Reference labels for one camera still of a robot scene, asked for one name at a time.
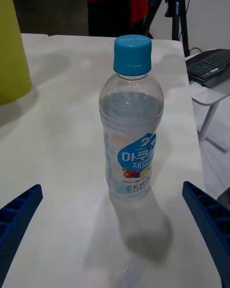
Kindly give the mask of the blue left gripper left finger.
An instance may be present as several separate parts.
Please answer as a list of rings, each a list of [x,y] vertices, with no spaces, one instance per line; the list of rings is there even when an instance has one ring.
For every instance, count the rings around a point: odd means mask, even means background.
[[[0,210],[0,280],[5,280],[28,225],[42,199],[41,185],[36,184]]]

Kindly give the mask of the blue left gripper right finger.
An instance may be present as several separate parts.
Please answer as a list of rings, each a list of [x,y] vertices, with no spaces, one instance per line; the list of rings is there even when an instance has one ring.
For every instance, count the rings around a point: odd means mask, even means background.
[[[185,181],[182,196],[192,213],[224,288],[230,286],[230,210]]]

